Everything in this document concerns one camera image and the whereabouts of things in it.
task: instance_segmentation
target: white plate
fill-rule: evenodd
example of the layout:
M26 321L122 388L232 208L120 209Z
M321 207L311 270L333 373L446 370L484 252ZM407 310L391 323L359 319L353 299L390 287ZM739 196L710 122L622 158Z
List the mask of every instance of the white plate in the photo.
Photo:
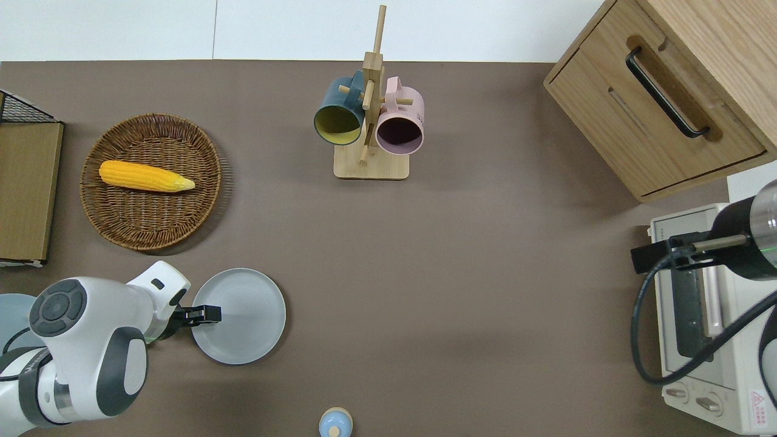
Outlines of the white plate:
M246 364L273 349L286 326L286 302L272 279L249 268L233 268L205 282L193 306L221 307L221 322L192 328L207 356Z
M30 327L30 309L35 298L30 295L5 293L0 295L0 355L5 343L24 328ZM27 331L11 343L9 350L16 348L43 347L45 344L34 333Z

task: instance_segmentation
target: wooden mug tree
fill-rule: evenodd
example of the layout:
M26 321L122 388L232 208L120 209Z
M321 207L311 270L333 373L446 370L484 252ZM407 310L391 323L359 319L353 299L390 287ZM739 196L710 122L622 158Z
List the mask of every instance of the wooden mug tree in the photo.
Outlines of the wooden mug tree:
M364 53L362 72L364 73L364 124L361 136L349 145L335 147L334 173L341 179L387 179L402 180L410 175L410 157L393 155L375 144L375 127L381 110L381 86L385 78L381 40L386 7L381 5L378 13L378 28L375 31L375 45L372 51ZM346 86L340 91L348 93ZM397 101L399 104L412 105L412 100Z

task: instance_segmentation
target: oven door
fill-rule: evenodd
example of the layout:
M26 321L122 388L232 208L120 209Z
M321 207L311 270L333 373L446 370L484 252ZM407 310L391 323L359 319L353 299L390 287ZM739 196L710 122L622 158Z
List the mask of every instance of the oven door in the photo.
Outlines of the oven door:
M688 232L708 231L725 204L680 212L651 222L653 241ZM665 270L656 276L656 300L664 375L680 369L724 328L721 294L727 292L723 266L698 270ZM730 344L723 346L690 377L736 389Z

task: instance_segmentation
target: warning label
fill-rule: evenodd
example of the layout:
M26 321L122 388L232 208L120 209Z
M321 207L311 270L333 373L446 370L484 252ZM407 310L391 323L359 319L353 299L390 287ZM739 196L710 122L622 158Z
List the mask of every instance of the warning label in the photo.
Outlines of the warning label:
M750 424L753 428L766 428L766 392L750 390Z

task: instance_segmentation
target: corn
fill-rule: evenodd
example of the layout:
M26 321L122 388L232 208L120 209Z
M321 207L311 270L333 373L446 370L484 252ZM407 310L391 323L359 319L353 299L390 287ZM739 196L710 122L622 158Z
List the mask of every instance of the corn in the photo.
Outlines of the corn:
M135 190L175 193L194 188L192 180L178 173L124 161L105 161L100 164L99 176L106 184Z

